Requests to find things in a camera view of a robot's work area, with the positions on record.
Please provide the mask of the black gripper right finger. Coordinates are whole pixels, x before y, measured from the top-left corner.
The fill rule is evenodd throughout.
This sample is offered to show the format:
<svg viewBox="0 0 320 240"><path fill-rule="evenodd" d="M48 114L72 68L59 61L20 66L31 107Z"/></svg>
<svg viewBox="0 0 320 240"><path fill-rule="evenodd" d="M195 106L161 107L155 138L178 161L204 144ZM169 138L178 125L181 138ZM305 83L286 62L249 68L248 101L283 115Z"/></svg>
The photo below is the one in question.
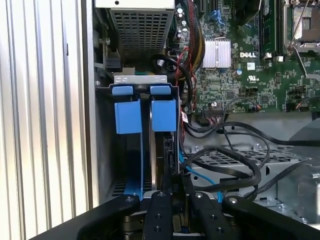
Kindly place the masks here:
<svg viewBox="0 0 320 240"><path fill-rule="evenodd" d="M222 203L202 192L189 196L208 240L318 240L320 231L240 196Z"/></svg>

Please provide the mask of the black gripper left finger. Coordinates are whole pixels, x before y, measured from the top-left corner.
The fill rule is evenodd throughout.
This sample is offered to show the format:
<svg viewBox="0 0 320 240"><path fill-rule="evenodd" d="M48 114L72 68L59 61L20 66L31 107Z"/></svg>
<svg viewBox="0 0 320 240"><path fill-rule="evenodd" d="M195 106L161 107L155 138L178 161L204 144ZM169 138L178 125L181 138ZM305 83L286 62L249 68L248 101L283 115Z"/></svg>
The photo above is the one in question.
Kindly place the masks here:
<svg viewBox="0 0 320 240"><path fill-rule="evenodd" d="M121 195L88 212L77 240L171 240L172 196L156 191L151 198Z"/></svg>

